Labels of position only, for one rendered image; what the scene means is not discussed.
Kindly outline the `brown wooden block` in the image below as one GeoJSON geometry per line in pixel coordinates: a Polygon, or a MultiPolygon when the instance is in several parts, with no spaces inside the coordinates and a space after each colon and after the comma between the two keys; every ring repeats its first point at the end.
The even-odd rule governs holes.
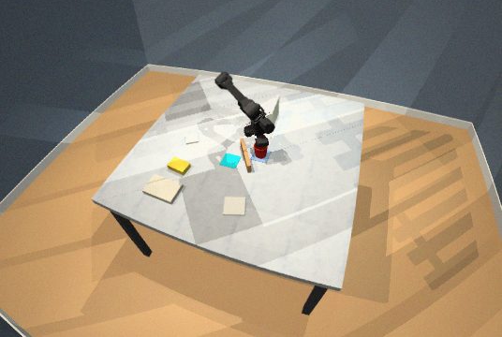
{"type": "Polygon", "coordinates": [[[247,173],[250,173],[250,172],[252,172],[251,171],[251,163],[250,163],[250,160],[249,160],[248,152],[246,150],[244,138],[241,138],[240,141],[241,141],[241,148],[242,148],[242,152],[243,152],[243,155],[244,155],[244,162],[245,162],[245,165],[246,165],[247,173]]]}

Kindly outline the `yellow flat block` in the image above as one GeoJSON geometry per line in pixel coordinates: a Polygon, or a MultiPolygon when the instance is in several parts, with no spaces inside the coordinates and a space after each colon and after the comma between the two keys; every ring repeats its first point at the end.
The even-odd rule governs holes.
{"type": "Polygon", "coordinates": [[[189,171],[191,166],[189,162],[174,156],[167,164],[167,167],[168,169],[184,176],[189,171]]]}

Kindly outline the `beige flat square tile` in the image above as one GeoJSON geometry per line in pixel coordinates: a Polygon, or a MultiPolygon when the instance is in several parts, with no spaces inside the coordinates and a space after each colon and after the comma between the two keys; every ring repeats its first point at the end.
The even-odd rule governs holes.
{"type": "Polygon", "coordinates": [[[225,198],[223,215],[244,215],[245,198],[225,198]]]}

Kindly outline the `red cup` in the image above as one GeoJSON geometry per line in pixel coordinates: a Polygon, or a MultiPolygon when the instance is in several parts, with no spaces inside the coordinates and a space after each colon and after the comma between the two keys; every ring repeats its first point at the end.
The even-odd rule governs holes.
{"type": "Polygon", "coordinates": [[[257,158],[264,158],[267,154],[268,146],[257,147],[257,144],[254,144],[255,155],[257,158]]]}

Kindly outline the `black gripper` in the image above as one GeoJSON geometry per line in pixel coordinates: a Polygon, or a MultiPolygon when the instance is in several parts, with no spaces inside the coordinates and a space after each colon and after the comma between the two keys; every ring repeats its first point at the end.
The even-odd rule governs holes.
{"type": "Polygon", "coordinates": [[[265,137],[266,134],[258,125],[255,125],[251,122],[251,125],[254,125],[254,128],[257,129],[257,138],[255,139],[257,147],[264,147],[269,145],[268,138],[265,137]]]}

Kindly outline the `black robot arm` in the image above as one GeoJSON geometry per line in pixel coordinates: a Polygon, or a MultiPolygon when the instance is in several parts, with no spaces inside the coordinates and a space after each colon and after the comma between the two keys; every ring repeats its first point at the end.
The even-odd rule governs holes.
{"type": "MultiPolygon", "coordinates": [[[[275,125],[265,117],[267,114],[265,109],[261,107],[259,103],[255,103],[253,99],[248,99],[244,96],[232,83],[232,77],[228,72],[220,73],[215,79],[215,83],[218,85],[220,90],[226,90],[231,93],[237,100],[240,110],[255,124],[258,125],[266,134],[271,134],[275,125]],[[259,110],[261,109],[261,110],[259,110]]],[[[244,135],[247,137],[252,137],[252,135],[257,135],[257,129],[254,125],[248,125],[244,127],[244,135]]]]}

